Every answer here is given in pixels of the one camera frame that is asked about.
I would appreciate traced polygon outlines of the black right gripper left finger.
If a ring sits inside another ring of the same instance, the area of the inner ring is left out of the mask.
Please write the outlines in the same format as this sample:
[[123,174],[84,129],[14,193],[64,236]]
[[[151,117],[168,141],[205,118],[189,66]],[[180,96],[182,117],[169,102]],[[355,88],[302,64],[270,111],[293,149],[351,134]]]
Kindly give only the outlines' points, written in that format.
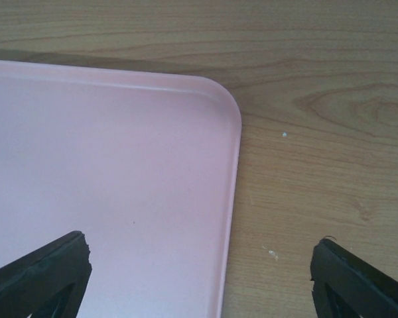
[[72,231],[0,268],[0,317],[76,317],[89,256],[85,235]]

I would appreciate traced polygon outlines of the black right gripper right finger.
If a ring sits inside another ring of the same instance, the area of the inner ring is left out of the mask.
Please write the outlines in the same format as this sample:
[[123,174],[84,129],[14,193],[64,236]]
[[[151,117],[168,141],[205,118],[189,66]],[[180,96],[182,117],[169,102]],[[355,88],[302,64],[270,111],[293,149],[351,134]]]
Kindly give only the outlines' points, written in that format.
[[323,238],[310,263],[318,317],[398,317],[398,281]]

